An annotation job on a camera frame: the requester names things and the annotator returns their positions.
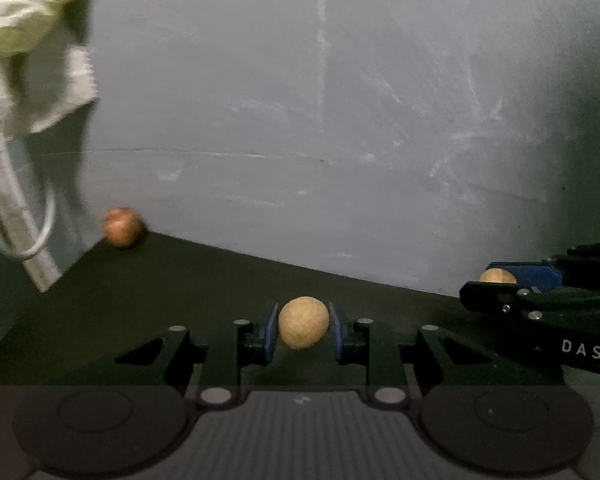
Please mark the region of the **red apple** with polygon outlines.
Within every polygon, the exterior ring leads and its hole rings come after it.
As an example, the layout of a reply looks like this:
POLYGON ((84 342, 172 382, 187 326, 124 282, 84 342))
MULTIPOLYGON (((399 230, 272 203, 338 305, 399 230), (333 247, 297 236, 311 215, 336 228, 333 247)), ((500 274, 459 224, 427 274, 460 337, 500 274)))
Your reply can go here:
POLYGON ((106 241, 112 246, 132 245, 143 233, 144 224, 137 211, 131 207, 108 209, 102 217, 106 241))

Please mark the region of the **small brown round fruit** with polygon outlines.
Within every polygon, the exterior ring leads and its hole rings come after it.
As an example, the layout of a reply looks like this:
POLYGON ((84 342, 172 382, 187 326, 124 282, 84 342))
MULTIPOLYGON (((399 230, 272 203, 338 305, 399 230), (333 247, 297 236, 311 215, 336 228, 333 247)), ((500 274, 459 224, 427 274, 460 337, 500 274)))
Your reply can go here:
POLYGON ((302 296, 288 301, 279 312, 279 337, 291 349, 317 344, 329 329, 329 310, 323 301, 302 296))

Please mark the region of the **white hanging cloth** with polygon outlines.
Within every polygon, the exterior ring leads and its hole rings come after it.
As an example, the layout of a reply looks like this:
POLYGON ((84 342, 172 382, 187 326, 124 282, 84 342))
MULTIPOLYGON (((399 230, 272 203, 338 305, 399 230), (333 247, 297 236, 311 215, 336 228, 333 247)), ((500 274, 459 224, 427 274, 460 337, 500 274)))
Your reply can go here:
POLYGON ((52 128, 95 102, 80 37, 88 0, 0 0, 0 122, 8 136, 52 128))

